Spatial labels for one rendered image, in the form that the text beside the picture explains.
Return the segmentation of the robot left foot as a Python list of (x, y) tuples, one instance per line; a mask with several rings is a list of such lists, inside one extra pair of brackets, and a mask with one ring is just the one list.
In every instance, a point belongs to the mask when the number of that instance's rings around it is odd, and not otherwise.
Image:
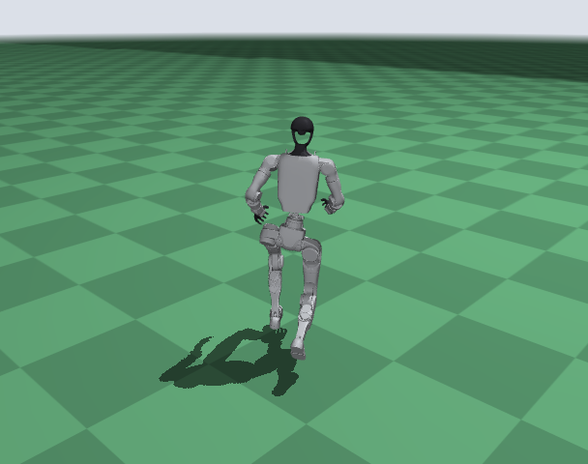
[(280, 320), (282, 318), (282, 306), (279, 306), (279, 317), (277, 317), (276, 312), (274, 313), (274, 317), (272, 317), (272, 308), (270, 310), (270, 328), (273, 330), (277, 330), (280, 326)]

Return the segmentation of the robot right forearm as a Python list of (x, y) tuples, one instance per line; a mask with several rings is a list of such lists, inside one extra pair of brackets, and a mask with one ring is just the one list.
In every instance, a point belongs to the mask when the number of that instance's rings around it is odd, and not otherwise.
[[(344, 196), (343, 196), (344, 198)], [(328, 214), (334, 213), (336, 210), (339, 210), (344, 203), (342, 203), (341, 205), (338, 205), (336, 207), (332, 206), (329, 202), (329, 204), (327, 205), (327, 207), (324, 209)]]

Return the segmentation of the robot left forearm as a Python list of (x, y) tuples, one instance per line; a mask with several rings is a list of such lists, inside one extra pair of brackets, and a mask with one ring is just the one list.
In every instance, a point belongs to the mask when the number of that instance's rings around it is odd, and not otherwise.
[[(246, 195), (245, 195), (246, 196)], [(265, 215), (266, 211), (263, 209), (263, 206), (260, 203), (260, 200), (258, 202), (252, 202), (249, 199), (246, 198), (246, 202), (247, 204), (250, 206), (251, 211), (260, 216), (261, 218), (263, 218), (263, 216)]]

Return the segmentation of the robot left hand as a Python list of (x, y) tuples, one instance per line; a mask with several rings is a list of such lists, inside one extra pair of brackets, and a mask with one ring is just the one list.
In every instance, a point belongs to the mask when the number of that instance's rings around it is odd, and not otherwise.
[[(263, 206), (263, 209), (264, 209), (264, 210), (265, 210), (265, 208), (266, 208), (266, 209), (269, 209), (269, 207), (268, 207), (268, 206), (266, 206), (266, 205), (265, 205), (265, 206)], [(269, 215), (267, 212), (266, 212), (265, 214), (266, 214), (266, 215)], [(264, 218), (266, 218), (265, 216), (263, 216), (263, 217), (264, 217)], [(257, 223), (261, 224), (261, 222), (259, 222), (259, 221), (258, 221), (258, 219), (260, 219), (261, 221), (264, 221), (264, 220), (263, 220), (263, 219), (262, 219), (260, 216), (258, 216), (258, 215), (256, 215), (256, 214), (254, 214), (254, 220), (255, 220)]]

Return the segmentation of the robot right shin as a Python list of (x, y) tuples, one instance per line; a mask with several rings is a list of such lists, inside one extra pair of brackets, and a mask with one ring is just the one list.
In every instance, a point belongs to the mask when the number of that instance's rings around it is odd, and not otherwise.
[(299, 315), (298, 315), (298, 331), (296, 334), (296, 338), (301, 338), (304, 342), (305, 336), (307, 331), (310, 329), (314, 311), (316, 307), (316, 296), (313, 295), (311, 299), (311, 303), (309, 304), (301, 304)]

